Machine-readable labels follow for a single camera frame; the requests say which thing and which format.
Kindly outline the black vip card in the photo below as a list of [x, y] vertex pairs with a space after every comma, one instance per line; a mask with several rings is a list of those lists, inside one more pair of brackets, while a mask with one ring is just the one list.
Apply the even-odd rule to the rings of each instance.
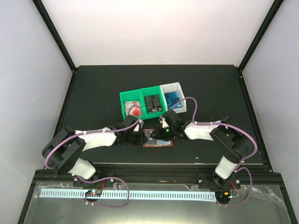
[[157, 140], [151, 137], [154, 129], [145, 129], [144, 133], [147, 138], [147, 142], [145, 143], [146, 146], [154, 146], [157, 143]]

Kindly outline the brown leather card holder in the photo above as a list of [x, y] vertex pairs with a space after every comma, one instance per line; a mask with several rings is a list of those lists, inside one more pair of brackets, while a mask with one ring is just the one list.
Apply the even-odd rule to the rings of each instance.
[[173, 141], [171, 140], [170, 141], [157, 140], [157, 143], [154, 146], [146, 146], [145, 144], [143, 144], [143, 147], [171, 147], [171, 146], [173, 146]]

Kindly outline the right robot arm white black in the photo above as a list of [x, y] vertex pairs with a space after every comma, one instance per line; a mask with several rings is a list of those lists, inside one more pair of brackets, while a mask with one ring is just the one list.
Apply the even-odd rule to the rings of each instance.
[[174, 110], [168, 110], [150, 137], [163, 141], [210, 140], [217, 143], [223, 156], [211, 176], [202, 181], [219, 189], [229, 183], [230, 176], [238, 172], [240, 165], [258, 149], [253, 137], [235, 125], [230, 117], [216, 122], [183, 121]]

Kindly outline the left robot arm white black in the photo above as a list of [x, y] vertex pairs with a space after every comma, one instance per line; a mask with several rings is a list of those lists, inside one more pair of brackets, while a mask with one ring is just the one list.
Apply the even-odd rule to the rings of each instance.
[[144, 121], [128, 115], [122, 122], [98, 130], [78, 131], [63, 128], [42, 150], [44, 167], [58, 175], [80, 176], [89, 186], [100, 182], [100, 174], [92, 162], [80, 158], [83, 151], [122, 144], [143, 145], [147, 142], [142, 132]]

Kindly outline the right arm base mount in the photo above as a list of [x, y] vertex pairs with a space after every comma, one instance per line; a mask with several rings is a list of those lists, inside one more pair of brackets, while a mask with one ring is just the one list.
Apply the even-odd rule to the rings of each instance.
[[236, 184], [238, 177], [235, 173], [231, 174], [229, 178], [222, 179], [215, 172], [212, 173], [199, 173], [197, 175], [197, 184], [201, 189], [210, 190], [225, 190], [231, 189], [231, 182]]

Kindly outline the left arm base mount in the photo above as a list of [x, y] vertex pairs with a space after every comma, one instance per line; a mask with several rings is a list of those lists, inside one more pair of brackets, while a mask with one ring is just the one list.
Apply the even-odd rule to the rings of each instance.
[[[99, 179], [103, 179], [106, 177], [108, 177], [108, 179], [98, 182]], [[92, 182], [92, 183], [86, 183], [86, 182], [80, 180], [78, 177], [75, 177], [74, 181], [73, 181], [73, 186], [74, 187], [83, 187], [83, 188], [111, 187], [114, 183], [114, 179], [112, 179], [112, 177], [115, 177], [115, 173], [107, 172], [107, 171], [96, 171], [91, 178], [86, 180], [86, 181]]]

